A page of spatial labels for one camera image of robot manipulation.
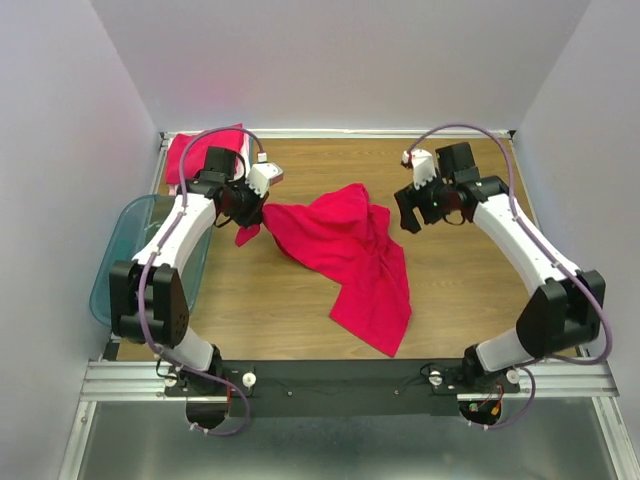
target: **teal plastic bin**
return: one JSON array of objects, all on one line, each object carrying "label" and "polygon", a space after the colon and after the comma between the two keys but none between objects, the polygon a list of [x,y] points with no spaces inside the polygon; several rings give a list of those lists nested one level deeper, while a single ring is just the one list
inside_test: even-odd
[{"label": "teal plastic bin", "polygon": [[[91,313],[100,323],[111,326],[109,271],[113,263],[116,260],[131,260],[142,250],[171,212],[174,201],[175,197],[172,196],[146,195],[131,202],[120,214],[89,300]],[[193,311],[200,289],[210,241],[211,228],[200,237],[180,277],[190,312]]]}]

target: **wooden table surface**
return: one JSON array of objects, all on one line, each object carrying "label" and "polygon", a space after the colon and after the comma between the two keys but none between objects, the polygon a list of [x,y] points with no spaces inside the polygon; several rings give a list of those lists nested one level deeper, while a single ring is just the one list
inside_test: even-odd
[{"label": "wooden table surface", "polygon": [[[423,143],[431,152],[459,140]],[[490,140],[472,139],[483,176],[506,167]],[[391,209],[390,235],[405,250],[413,316],[397,358],[459,357],[464,349],[515,325],[526,290],[498,247],[475,225],[400,229],[393,193],[411,181],[400,167],[407,139],[265,140],[269,160],[285,179],[270,202],[308,204],[350,183]],[[530,209],[517,177],[516,194]],[[235,224],[214,231],[191,326],[227,359],[355,359],[384,355],[333,322],[328,314],[340,286],[286,258],[262,232],[237,248]],[[124,343],[121,360],[149,359],[144,345]]]}]

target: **white wall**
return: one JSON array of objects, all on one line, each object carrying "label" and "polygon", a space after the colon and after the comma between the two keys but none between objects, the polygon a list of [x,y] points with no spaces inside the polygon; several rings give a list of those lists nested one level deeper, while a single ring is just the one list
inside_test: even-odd
[{"label": "white wall", "polygon": [[594,0],[527,112],[515,146],[544,232],[607,281],[611,357],[640,455],[640,36],[637,0]]},{"label": "white wall", "polygon": [[157,133],[88,0],[0,15],[0,477],[57,478],[86,362],[89,293]]},{"label": "white wall", "polygon": [[161,130],[517,127],[589,0],[92,0]]}]

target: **red cloth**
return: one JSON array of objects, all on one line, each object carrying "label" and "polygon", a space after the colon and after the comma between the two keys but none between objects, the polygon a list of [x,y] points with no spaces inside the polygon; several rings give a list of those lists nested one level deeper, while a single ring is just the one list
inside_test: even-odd
[{"label": "red cloth", "polygon": [[[180,183],[180,174],[178,173],[178,166],[180,164],[180,156],[184,151],[187,144],[193,137],[191,135],[183,135],[179,133],[176,138],[171,142],[169,151],[167,152],[167,173],[166,180],[167,185],[177,185]],[[187,158],[184,163],[184,176],[185,178],[194,178],[198,170],[204,167],[204,160],[207,154],[207,148],[209,147],[223,147],[240,153],[242,150],[242,144],[244,142],[244,133],[237,130],[226,130],[223,132],[212,133],[206,137],[198,140],[193,144],[193,147],[189,150]]]},{"label": "red cloth", "polygon": [[[351,333],[394,356],[411,306],[404,251],[389,237],[388,208],[369,203],[364,185],[327,193],[308,207],[267,204],[264,225],[286,254],[342,285],[330,316]],[[244,245],[255,225],[236,237]]]}]

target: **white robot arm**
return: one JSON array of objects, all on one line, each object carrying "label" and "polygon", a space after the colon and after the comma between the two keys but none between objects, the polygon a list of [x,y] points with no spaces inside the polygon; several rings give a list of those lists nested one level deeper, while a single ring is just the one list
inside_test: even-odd
[{"label": "white robot arm", "polygon": [[[604,299],[604,279],[596,271],[582,272],[560,254],[517,202],[511,204],[508,187],[499,177],[482,178],[468,143],[445,147],[436,153],[439,168],[425,150],[413,150],[410,155],[405,152],[402,157],[402,164],[413,169],[413,182],[395,194],[402,228],[412,233],[420,230],[414,208],[418,208],[425,224],[460,211],[465,221],[475,223],[500,247],[530,295],[514,328],[467,348],[462,365],[466,383],[495,378],[510,367],[594,340],[599,333],[600,318],[558,264],[552,264],[543,254],[542,248],[552,252],[600,305]],[[530,234],[520,222],[525,223]]]},{"label": "white robot arm", "polygon": [[204,168],[187,182],[187,192],[178,192],[169,216],[151,241],[132,261],[116,262],[109,276],[114,333],[144,343],[136,293],[141,271],[151,263],[145,305],[154,342],[177,363],[214,375],[219,352],[188,326],[189,309],[180,277],[198,240],[219,214],[244,227],[262,222],[269,188],[283,178],[282,169],[267,162],[251,166],[236,178],[236,156],[230,150],[210,147]]}]

